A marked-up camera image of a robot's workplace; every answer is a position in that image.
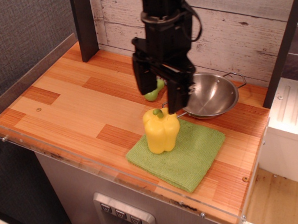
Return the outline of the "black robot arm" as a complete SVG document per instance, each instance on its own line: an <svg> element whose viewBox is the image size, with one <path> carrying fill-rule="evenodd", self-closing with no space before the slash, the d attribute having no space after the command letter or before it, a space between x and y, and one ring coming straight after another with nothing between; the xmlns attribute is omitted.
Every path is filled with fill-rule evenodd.
<svg viewBox="0 0 298 224"><path fill-rule="evenodd" d="M156 79L168 86L168 108L173 114L188 104L195 67L188 59L192 43L192 17L185 0L142 0L145 39L134 38L133 69L141 94L157 88Z"/></svg>

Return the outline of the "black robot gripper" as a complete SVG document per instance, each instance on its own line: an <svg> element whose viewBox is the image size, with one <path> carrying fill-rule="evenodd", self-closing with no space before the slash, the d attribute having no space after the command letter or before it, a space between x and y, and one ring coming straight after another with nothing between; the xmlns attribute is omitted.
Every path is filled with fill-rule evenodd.
<svg viewBox="0 0 298 224"><path fill-rule="evenodd" d="M133 70L140 93L155 90L157 76L166 79L169 113L185 108L195 90L195 67L187 56L193 41L192 17L187 9L162 16L142 12L146 38L132 40Z"/></svg>

